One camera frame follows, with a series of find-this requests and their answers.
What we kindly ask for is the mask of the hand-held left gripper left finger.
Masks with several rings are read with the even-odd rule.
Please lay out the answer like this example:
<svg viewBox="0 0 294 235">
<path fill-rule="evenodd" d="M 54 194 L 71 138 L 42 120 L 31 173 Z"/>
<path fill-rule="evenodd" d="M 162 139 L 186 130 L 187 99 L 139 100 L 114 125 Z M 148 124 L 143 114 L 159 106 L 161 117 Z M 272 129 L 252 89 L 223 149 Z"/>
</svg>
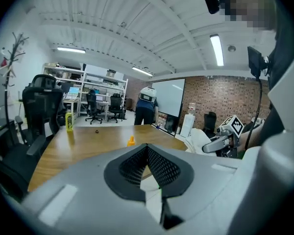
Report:
<svg viewBox="0 0 294 235">
<path fill-rule="evenodd" d="M 126 147 L 81 160 L 44 182 L 22 206 L 51 231 L 65 235 L 160 235 L 144 202 L 126 200 L 106 184 L 108 163 Z"/>
</svg>

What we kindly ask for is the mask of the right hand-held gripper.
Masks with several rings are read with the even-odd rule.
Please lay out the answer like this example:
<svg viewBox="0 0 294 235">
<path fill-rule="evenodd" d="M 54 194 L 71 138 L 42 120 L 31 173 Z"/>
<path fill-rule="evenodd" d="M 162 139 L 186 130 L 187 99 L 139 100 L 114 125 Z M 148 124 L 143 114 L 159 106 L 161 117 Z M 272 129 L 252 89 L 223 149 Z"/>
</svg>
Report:
<svg viewBox="0 0 294 235">
<path fill-rule="evenodd" d="M 244 125 L 236 115 L 228 117 L 218 128 L 217 136 L 202 147 L 204 153 L 217 152 L 221 157 L 237 157 L 240 136 Z"/>
</svg>

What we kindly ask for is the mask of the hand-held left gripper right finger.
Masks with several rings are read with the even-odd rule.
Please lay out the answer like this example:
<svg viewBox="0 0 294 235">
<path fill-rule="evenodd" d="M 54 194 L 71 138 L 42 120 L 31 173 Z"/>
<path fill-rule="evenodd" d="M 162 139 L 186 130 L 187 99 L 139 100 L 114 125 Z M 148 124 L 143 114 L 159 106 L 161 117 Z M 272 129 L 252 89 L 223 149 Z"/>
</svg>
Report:
<svg viewBox="0 0 294 235">
<path fill-rule="evenodd" d="M 225 235 L 239 197 L 226 195 L 241 162 L 156 145 L 147 147 L 148 167 L 160 188 L 159 218 L 149 235 Z"/>
</svg>

